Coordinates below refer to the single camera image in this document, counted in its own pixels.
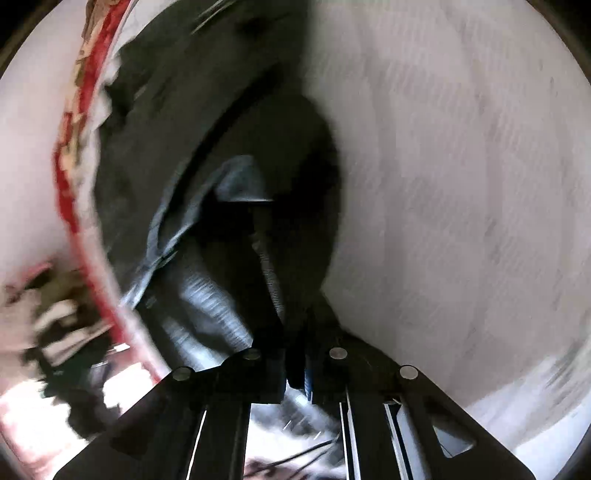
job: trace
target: black metal frame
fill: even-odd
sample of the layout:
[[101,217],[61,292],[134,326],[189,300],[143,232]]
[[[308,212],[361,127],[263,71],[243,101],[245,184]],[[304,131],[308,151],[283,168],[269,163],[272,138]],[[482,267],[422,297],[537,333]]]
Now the black metal frame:
[[[407,452],[412,446],[398,425],[402,409],[414,428],[427,478],[534,479],[414,367],[401,368],[336,327],[308,333],[306,342],[288,349],[261,346],[210,370],[176,369],[70,461],[56,480],[242,479],[251,404],[280,403],[286,380],[297,384],[302,377],[309,400],[341,418],[350,480],[418,480]],[[302,356],[304,365],[294,360]],[[298,363],[301,369],[294,367]],[[470,448],[445,454],[434,411],[473,439]]]

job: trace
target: silver bolt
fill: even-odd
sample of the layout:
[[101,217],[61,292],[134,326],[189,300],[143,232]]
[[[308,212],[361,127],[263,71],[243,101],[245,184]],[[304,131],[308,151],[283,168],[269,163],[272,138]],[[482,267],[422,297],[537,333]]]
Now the silver bolt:
[[173,378],[177,382],[184,382],[191,377],[191,369],[189,367],[179,367],[173,372]]
[[330,349],[329,355],[334,360],[344,360],[347,358],[347,350],[339,346],[334,346]]
[[414,380],[418,377],[418,370],[412,365],[404,365],[403,367],[400,367],[400,376],[407,380]]
[[246,352],[244,352],[243,357],[250,361],[259,360],[261,357],[261,351],[257,348],[249,348]]

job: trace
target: crumpled material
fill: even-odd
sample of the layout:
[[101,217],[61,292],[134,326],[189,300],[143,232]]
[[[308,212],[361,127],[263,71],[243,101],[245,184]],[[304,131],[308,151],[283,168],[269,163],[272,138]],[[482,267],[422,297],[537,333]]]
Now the crumpled material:
[[94,187],[122,301],[172,368],[296,332],[338,226],[336,150],[298,74],[306,3],[209,4],[121,50]]

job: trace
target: red fabric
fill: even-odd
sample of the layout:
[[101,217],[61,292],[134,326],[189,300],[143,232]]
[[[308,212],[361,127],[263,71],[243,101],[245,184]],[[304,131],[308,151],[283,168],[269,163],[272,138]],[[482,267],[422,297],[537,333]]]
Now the red fabric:
[[[96,39],[95,45],[93,46],[89,57],[86,59],[82,85],[79,92],[79,113],[82,114],[79,131],[82,131],[84,127],[86,114],[90,108],[92,94],[99,78],[100,70],[105,62],[107,52],[109,51],[111,42],[113,42],[117,27],[121,23],[121,19],[123,19],[123,15],[127,10],[129,2],[130,0],[121,0],[118,4],[112,6],[109,9],[103,21],[102,28],[100,29],[100,33]],[[53,168],[57,186],[58,209],[61,217],[69,227],[70,241],[72,243],[74,255],[80,264],[80,270],[86,278],[96,306],[105,321],[112,325],[111,335],[113,340],[115,342],[123,342],[125,341],[125,338],[123,330],[118,324],[116,313],[110,307],[106,299],[103,298],[103,294],[100,292],[100,290],[96,288],[96,283],[93,280],[92,272],[78,237],[79,224],[74,211],[74,198],[70,191],[70,185],[66,176],[66,172],[64,172],[60,167],[61,149],[68,145],[72,137],[72,119],[73,114],[71,112],[64,113],[62,119],[63,128],[61,130],[64,132],[64,135],[58,140],[53,152]]]

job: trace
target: black cable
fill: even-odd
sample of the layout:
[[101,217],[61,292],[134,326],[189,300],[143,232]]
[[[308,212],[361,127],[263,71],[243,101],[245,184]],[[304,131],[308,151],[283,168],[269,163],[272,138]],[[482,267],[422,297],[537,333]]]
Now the black cable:
[[320,459],[320,457],[322,457],[323,455],[326,455],[329,452],[330,448],[327,448],[324,452],[320,452],[318,455],[316,455],[312,460],[310,460],[307,464],[302,465],[301,467],[299,467],[295,472],[293,472],[289,477],[287,477],[285,480],[293,480],[296,475],[298,473],[300,473],[304,468],[309,467],[310,465],[312,465],[312,463],[318,461]]
[[[325,447],[327,445],[332,445],[332,444],[336,443],[336,440],[337,439],[335,439],[335,440],[327,440],[326,442],[322,442],[322,443],[319,443],[318,445],[314,445],[313,447],[310,447],[307,450],[304,450],[303,452],[296,453],[295,455],[292,455],[290,457],[284,458],[283,460],[277,460],[276,462],[268,463],[268,464],[266,464],[266,465],[258,468],[257,470],[254,470],[254,471],[252,471],[250,473],[247,473],[246,475],[244,475],[243,478],[248,478],[250,476],[255,476],[256,474],[261,473],[261,472],[264,472],[265,470],[270,470],[271,468],[275,468],[277,465],[281,465],[282,463],[291,462],[292,460],[294,460],[296,458],[299,458],[299,457],[305,455],[306,453],[313,452],[314,450],[318,450],[319,448]],[[324,452],[322,452],[322,454],[321,455],[318,455],[318,457],[314,458],[312,460],[312,462],[315,462],[316,460],[318,460],[318,458],[320,458],[322,455],[324,455],[329,450],[330,449],[327,449]]]

